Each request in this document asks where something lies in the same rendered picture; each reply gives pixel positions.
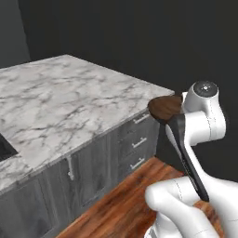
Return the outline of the dark sink basin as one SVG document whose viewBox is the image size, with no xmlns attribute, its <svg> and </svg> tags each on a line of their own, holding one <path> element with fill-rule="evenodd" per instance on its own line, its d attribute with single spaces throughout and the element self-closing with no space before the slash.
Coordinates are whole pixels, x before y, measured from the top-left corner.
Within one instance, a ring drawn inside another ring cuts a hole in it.
<svg viewBox="0 0 238 238">
<path fill-rule="evenodd" d="M 13 146 L 0 134 L 0 162 L 18 154 Z"/>
</svg>

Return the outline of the grey drawer front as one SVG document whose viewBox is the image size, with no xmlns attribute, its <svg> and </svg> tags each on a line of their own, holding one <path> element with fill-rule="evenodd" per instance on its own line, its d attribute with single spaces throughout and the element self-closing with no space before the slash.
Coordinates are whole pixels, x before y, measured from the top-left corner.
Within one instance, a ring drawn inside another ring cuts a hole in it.
<svg viewBox="0 0 238 238">
<path fill-rule="evenodd" d="M 133 149 L 132 143 L 138 143 L 140 138 L 147 138 L 147 140 Z M 118 159 L 122 161 L 125 157 L 127 157 L 130 153 L 136 152 L 142 148 L 156 151 L 156 142 L 158 138 L 158 129 L 152 128 L 149 130 L 149 133 L 146 135 L 141 135 L 139 133 L 133 133 L 127 136 L 125 139 L 119 142 L 119 156 Z"/>
<path fill-rule="evenodd" d="M 118 182 L 123 181 L 128 175 L 133 173 L 136 169 L 131 170 L 130 165 L 134 165 L 138 162 L 139 158 L 145 158 L 144 163 L 153 157 L 155 152 L 150 149 L 142 148 L 136 152 L 130 153 L 127 157 L 125 157 L 120 163 L 118 167 Z"/>
<path fill-rule="evenodd" d="M 149 117 L 139 124 L 134 124 L 133 119 L 139 119 L 144 113 L 147 113 Z M 157 129 L 159 127 L 159 123 L 153 117 L 151 117 L 148 112 L 143 112 L 118 128 L 118 140 L 121 141 L 133 133 L 146 135 L 153 127 Z"/>
</svg>

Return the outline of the brown round wooden stool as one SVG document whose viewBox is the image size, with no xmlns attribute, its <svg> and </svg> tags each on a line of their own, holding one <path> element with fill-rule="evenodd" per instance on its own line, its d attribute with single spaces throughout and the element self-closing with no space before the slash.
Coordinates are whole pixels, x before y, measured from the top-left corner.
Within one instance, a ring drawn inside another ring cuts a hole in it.
<svg viewBox="0 0 238 238">
<path fill-rule="evenodd" d="M 151 99 L 148 110 L 160 124 L 165 125 L 172 116 L 180 114 L 182 96 L 162 96 Z"/>
</svg>

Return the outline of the grey cupboard door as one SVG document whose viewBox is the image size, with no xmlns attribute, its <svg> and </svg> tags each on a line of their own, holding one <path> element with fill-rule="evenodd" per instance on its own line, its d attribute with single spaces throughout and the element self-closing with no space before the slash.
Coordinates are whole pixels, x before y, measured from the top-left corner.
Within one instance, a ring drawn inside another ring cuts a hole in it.
<svg viewBox="0 0 238 238">
<path fill-rule="evenodd" d="M 80 217 L 109 192 L 117 179 L 118 141 L 114 132 L 93 139 L 73 153 L 75 202 L 73 217 Z"/>
<path fill-rule="evenodd" d="M 70 223 L 63 160 L 0 196 L 0 238 L 55 238 Z"/>
</svg>

